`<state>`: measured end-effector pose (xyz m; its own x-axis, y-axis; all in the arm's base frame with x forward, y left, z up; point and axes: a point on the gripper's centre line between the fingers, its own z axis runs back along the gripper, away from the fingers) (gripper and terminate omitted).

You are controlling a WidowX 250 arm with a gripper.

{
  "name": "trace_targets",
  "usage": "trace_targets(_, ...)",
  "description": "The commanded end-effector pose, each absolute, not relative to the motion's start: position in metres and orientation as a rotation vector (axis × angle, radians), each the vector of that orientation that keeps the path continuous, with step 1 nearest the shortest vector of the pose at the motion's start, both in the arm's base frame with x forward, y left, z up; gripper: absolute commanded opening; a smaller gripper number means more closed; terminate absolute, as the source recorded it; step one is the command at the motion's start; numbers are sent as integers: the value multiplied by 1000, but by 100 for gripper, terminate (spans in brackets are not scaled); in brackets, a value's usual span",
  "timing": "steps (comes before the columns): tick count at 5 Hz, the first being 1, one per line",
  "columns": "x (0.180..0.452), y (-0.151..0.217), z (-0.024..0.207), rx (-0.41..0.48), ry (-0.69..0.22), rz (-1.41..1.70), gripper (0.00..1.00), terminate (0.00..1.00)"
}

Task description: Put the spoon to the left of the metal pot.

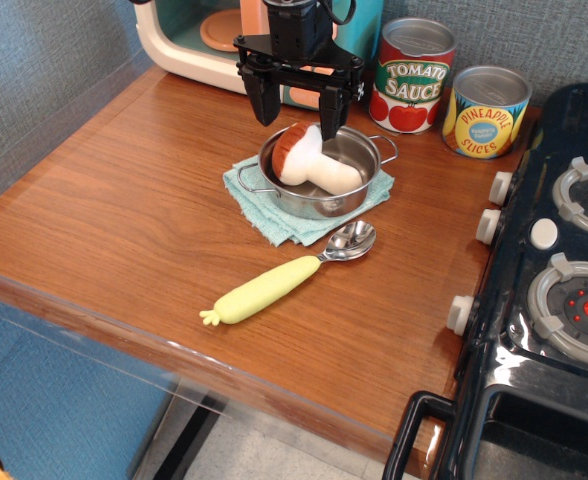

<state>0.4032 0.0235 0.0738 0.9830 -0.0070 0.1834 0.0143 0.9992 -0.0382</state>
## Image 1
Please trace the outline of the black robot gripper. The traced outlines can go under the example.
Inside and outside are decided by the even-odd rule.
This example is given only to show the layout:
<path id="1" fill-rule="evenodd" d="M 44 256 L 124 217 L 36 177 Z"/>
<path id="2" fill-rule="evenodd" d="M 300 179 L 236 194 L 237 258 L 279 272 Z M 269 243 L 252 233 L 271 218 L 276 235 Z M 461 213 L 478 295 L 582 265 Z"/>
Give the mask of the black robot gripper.
<path id="1" fill-rule="evenodd" d="M 264 126 L 280 112 L 280 87 L 322 90 L 319 97 L 321 134 L 335 138 L 345 124 L 349 99 L 362 96 L 364 61 L 338 46 L 334 28 L 349 23 L 356 13 L 351 1 L 347 13 L 337 16 L 331 1 L 265 1 L 268 32 L 241 34 L 238 73 L 256 119 Z"/>

